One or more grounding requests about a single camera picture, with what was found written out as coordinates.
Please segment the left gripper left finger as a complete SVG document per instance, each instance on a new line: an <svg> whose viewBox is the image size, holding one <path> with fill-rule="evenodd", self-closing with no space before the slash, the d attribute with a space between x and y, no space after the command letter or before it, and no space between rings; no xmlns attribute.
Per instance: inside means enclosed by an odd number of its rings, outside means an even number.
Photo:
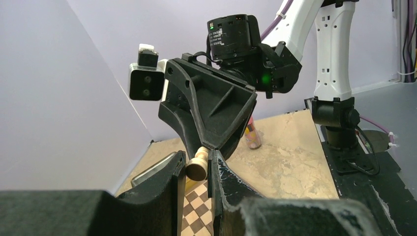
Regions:
<svg viewBox="0 0 417 236"><path fill-rule="evenodd" d="M136 187L102 190L2 191L3 236L178 236L186 154Z"/></svg>

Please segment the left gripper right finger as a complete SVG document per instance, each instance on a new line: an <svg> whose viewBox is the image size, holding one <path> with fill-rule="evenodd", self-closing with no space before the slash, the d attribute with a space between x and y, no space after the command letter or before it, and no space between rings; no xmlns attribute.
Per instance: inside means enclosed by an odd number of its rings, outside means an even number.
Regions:
<svg viewBox="0 0 417 236"><path fill-rule="evenodd" d="M380 236L371 212L360 202L337 199L262 197L209 152L209 197L216 236Z"/></svg>

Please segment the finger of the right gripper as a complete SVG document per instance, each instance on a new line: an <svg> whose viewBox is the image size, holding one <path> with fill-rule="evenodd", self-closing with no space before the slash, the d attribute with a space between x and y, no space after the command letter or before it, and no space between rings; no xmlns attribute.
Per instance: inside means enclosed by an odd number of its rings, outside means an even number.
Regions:
<svg viewBox="0 0 417 236"><path fill-rule="evenodd" d="M158 117L179 135L188 158L194 158L202 145L190 112L189 102L178 88L164 88Z"/></svg>
<svg viewBox="0 0 417 236"><path fill-rule="evenodd" d="M181 92L181 59L170 59L165 78ZM201 145L220 150L232 146L243 135L256 105L257 94L185 95Z"/></svg>

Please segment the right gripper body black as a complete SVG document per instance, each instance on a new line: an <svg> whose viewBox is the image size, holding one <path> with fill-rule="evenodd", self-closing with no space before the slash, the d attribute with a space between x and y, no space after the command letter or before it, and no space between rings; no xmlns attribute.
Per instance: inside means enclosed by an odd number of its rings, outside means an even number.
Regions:
<svg viewBox="0 0 417 236"><path fill-rule="evenodd" d="M197 56L184 53L181 56L181 90L185 95L255 94L255 87L238 70L219 70L197 61Z"/></svg>

